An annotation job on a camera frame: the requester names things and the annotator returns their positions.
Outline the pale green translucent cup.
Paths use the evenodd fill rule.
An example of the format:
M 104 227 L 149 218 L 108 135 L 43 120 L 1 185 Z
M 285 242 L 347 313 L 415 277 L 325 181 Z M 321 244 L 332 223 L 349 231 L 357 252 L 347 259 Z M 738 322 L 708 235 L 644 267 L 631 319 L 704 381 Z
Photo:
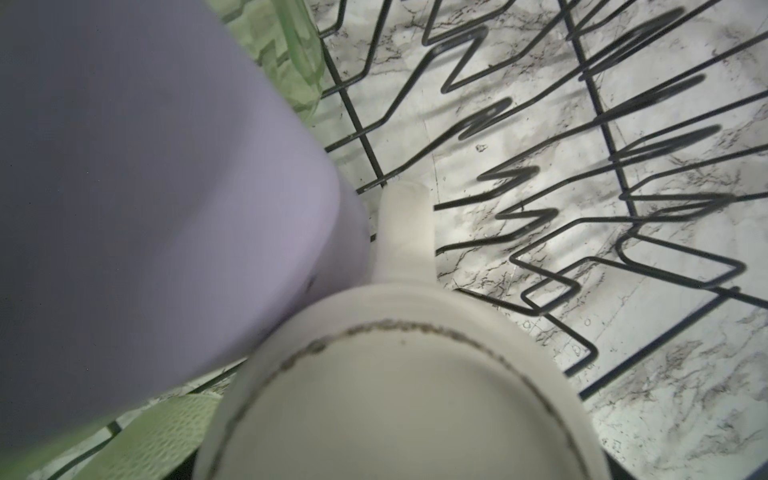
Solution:
M 78 472 L 78 479 L 161 479 L 201 444 L 222 397 L 215 393 L 168 398 L 142 411 Z M 97 422 L 47 443 L 1 456 L 3 479 L 24 479 L 102 430 Z

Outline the black wire dish rack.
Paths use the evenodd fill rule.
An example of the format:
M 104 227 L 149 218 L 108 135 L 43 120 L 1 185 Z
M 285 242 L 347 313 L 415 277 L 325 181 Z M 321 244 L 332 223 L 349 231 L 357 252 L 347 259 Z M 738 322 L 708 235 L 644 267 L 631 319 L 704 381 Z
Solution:
M 767 5 L 314 1 L 313 133 L 371 216 L 437 204 L 446 289 L 502 312 L 625 478 L 767 459 Z

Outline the tall green glass cup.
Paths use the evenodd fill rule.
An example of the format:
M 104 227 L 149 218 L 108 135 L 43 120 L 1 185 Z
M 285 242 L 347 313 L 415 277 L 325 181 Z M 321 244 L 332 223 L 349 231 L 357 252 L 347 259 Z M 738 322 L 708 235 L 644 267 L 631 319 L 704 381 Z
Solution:
M 322 96 L 325 62 L 307 4 L 271 0 L 207 4 L 299 118 L 309 121 Z

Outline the red and white cup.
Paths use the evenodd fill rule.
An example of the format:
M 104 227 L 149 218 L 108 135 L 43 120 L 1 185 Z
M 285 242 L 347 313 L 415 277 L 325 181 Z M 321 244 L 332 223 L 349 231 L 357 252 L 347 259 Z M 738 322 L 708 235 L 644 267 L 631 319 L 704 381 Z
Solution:
M 294 315 L 237 372 L 197 479 L 606 479 L 555 362 L 503 314 L 441 288 L 429 191 L 384 189 L 367 285 Z

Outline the lilac plastic cup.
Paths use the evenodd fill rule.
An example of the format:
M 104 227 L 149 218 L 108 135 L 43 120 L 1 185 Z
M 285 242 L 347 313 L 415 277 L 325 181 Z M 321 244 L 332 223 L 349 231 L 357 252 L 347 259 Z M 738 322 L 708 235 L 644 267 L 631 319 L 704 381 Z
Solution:
M 1 452 L 359 284 L 354 188 L 202 1 L 1 7 Z

